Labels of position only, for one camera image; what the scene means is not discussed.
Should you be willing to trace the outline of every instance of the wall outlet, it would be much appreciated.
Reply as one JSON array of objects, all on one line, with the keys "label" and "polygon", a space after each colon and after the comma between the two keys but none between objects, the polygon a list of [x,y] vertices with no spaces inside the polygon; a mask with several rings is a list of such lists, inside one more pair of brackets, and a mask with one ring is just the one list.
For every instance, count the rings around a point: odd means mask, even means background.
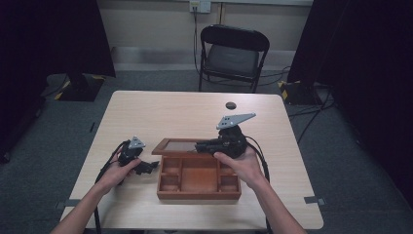
[{"label": "wall outlet", "polygon": [[189,12],[195,12],[194,9],[197,10],[197,13],[201,12],[201,2],[200,1],[189,1]]}]

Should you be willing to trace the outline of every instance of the metal bracket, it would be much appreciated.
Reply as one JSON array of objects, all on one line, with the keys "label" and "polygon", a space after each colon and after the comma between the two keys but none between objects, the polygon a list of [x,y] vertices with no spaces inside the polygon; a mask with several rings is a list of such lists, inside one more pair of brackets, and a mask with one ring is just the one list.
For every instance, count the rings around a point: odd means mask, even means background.
[{"label": "metal bracket", "polygon": [[80,199],[68,199],[65,202],[57,202],[55,204],[55,209],[63,210],[66,207],[76,207],[79,202],[80,202]]},{"label": "metal bracket", "polygon": [[145,143],[140,141],[140,139],[138,139],[137,136],[133,136],[131,138],[131,143],[129,144],[128,149],[143,148],[145,146]]},{"label": "metal bracket", "polygon": [[312,204],[312,203],[317,203],[319,204],[319,206],[324,206],[327,203],[325,202],[324,198],[317,198],[316,196],[313,197],[305,197],[304,201],[306,202],[306,204]]},{"label": "metal bracket", "polygon": [[216,126],[216,129],[217,130],[228,129],[236,125],[239,125],[243,121],[246,121],[255,116],[256,116],[255,113],[224,116],[222,117],[219,124]]}]

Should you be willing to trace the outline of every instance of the chair seat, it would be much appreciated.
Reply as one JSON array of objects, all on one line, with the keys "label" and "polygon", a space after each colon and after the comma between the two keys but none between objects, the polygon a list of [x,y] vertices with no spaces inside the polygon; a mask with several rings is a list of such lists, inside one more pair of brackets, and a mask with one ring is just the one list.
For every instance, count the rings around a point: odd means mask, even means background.
[{"label": "chair seat", "polygon": [[205,62],[205,72],[239,75],[253,79],[259,53],[212,45]]}]

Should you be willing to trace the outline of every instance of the black equipment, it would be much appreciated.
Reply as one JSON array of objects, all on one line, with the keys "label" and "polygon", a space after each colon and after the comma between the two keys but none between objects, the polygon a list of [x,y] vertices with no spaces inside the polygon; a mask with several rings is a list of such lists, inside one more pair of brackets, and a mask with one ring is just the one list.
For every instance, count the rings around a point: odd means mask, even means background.
[{"label": "black equipment", "polygon": [[222,152],[233,159],[240,157],[246,150],[246,138],[238,125],[219,131],[219,137],[199,141],[195,148],[199,153]]}]

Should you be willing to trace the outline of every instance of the hand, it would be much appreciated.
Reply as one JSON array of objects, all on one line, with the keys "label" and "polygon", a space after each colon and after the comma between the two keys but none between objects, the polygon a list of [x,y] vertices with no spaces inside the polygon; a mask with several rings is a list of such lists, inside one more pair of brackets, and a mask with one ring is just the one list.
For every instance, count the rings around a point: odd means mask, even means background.
[{"label": "hand", "polygon": [[249,187],[258,179],[265,178],[259,167],[257,155],[251,147],[247,147],[244,154],[236,159],[232,159],[221,152],[215,152],[213,157],[221,163],[230,166],[237,176],[246,182]]},{"label": "hand", "polygon": [[124,167],[121,167],[117,162],[118,155],[120,152],[121,149],[112,158],[109,168],[96,184],[102,189],[102,192],[104,194],[108,193],[112,187],[118,185],[126,176],[128,176],[131,173],[131,170],[133,170],[133,168],[135,168],[141,162],[140,159],[134,159]]}]

